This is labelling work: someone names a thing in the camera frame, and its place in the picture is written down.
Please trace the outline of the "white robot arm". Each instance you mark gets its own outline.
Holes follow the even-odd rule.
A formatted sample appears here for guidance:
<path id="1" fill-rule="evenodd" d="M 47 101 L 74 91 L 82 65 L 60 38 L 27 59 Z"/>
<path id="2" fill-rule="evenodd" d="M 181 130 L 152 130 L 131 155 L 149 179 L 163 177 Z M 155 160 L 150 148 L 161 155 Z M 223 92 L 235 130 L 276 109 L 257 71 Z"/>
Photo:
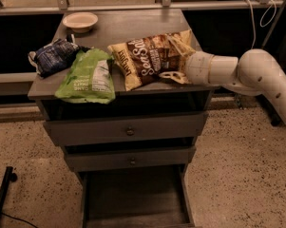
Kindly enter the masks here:
<path id="1" fill-rule="evenodd" d="M 180 84 L 222 86 L 248 96 L 262 94 L 286 124 L 286 74 L 267 51 L 250 49 L 238 59 L 195 51 L 173 36 L 167 39 L 185 63 L 181 71 L 161 73 L 162 78 Z"/>

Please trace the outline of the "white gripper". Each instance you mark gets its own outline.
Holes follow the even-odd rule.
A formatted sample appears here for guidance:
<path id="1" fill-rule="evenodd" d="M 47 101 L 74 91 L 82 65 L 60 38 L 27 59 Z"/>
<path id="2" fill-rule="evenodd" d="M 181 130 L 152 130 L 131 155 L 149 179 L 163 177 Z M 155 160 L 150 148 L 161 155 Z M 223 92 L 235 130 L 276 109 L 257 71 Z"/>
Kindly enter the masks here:
<path id="1" fill-rule="evenodd" d="M 159 76 L 179 84 L 189 84 L 190 81 L 194 85 L 209 85 L 210 65 L 214 55 L 203 51 L 196 52 L 192 47 L 174 36 L 168 35 L 167 39 L 172 45 L 168 56 L 188 57 L 185 63 L 185 74 L 179 71 L 165 71 Z"/>

